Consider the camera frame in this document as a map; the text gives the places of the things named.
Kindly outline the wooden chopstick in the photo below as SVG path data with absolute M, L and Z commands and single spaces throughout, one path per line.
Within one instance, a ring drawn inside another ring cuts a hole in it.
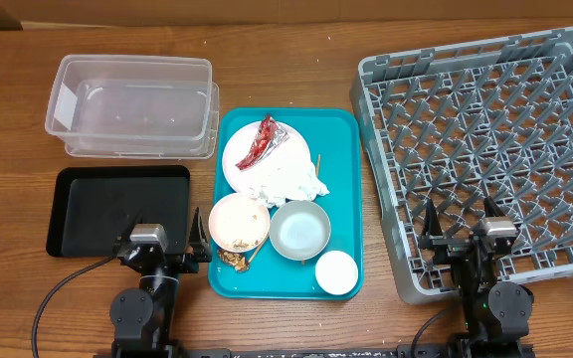
M 317 155 L 317 161 L 315 164 L 315 176 L 316 177 L 319 177 L 320 164 L 321 164 L 321 154 L 318 154 Z
M 260 252 L 260 250 L 262 249 L 262 247 L 264 246 L 264 244 L 268 241 L 268 238 L 265 238 L 254 250 L 254 252 L 252 253 L 252 255 L 249 257 L 248 259 L 248 264 L 250 264 L 254 258 L 257 256 L 257 254 Z

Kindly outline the pink plate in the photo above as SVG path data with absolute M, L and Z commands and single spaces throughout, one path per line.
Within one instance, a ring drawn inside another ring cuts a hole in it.
M 236 164 L 242 161 L 251 149 L 260 126 L 259 121 L 244 125 L 226 142 L 222 155 L 225 178 L 235 192 L 252 194 L 268 176 L 287 167 L 292 161 L 296 166 L 311 159 L 304 138 L 291 126 L 282 123 L 288 133 L 288 139 L 255 166 L 241 171 Z

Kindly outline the pink bowl with rice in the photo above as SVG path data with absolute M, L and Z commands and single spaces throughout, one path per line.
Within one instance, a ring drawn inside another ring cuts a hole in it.
M 218 247 L 240 254 L 255 249 L 268 237 L 270 220 L 269 210 L 260 200 L 233 193 L 214 205 L 208 226 Z

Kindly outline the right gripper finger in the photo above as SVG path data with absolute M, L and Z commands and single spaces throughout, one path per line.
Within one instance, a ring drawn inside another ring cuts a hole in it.
M 494 202 L 494 200 L 487 196 L 483 199 L 484 217 L 486 219 L 505 218 L 506 215 Z
M 421 233 L 421 239 L 442 239 L 444 233 L 438 219 L 438 212 L 432 199 L 426 201 L 424 227 Z

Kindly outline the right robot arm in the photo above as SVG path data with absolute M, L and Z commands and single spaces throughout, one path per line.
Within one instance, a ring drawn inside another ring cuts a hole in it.
M 534 295 L 526 286 L 501 281 L 495 260 L 511 253 L 517 239 L 516 225 L 494 203 L 483 200 L 484 217 L 466 240 L 442 231 L 437 209 L 426 201 L 420 248 L 434 253 L 433 263 L 448 266 L 460 302 L 453 308 L 463 311 L 466 331 L 452 334 L 439 346 L 419 345 L 424 331 L 446 312 L 426 321 L 411 343 L 413 357 L 532 357 L 533 348 L 521 344 L 529 333 Z

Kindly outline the grey-white bowl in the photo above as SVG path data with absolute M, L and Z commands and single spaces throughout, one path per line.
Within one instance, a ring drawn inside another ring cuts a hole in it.
M 281 256 L 292 261 L 307 261 L 320 254 L 330 235 L 329 217 L 314 202 L 287 202 L 271 218 L 270 242 Z

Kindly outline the white napkin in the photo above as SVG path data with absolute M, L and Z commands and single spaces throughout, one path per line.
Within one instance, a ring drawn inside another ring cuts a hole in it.
M 248 189 L 268 208 L 287 201 L 314 201 L 329 194 L 318 178 L 306 143 L 290 137 L 265 159 L 247 171 Z

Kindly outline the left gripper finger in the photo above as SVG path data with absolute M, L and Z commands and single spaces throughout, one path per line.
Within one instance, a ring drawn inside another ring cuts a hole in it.
M 188 245 L 191 248 L 191 253 L 199 263 L 209 263 L 212 260 L 212 250 L 203 227 L 199 208 L 196 208 L 194 211 L 191 229 L 188 235 Z
M 143 214 L 138 211 L 131 218 L 131 221 L 126 225 L 126 227 L 119 233 L 118 237 L 114 241 L 115 245 L 123 245 L 129 241 L 129 237 L 134 230 L 134 228 L 142 222 Z

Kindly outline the red foil wrapper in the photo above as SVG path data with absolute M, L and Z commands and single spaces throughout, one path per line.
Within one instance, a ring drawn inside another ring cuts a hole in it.
M 287 130 L 269 114 L 261 121 L 248 154 L 236 164 L 245 171 L 268 157 L 289 139 Z

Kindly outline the white cup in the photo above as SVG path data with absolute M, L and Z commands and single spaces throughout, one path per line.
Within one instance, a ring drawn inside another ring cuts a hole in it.
M 331 295 L 350 292 L 358 282 L 359 269 L 355 260 L 342 251 L 323 254 L 315 265 L 317 284 Z

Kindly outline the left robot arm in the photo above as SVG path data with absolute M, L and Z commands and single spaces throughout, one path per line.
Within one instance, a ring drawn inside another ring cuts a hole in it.
M 170 336 L 180 276 L 197 273 L 199 264 L 212 259 L 212 251 L 199 210 L 182 254 L 167 252 L 164 227 L 147 224 L 141 215 L 113 244 L 120 263 L 140 274 L 137 288 L 120 292 L 109 309 L 114 326 L 113 357 L 188 357 L 182 344 Z

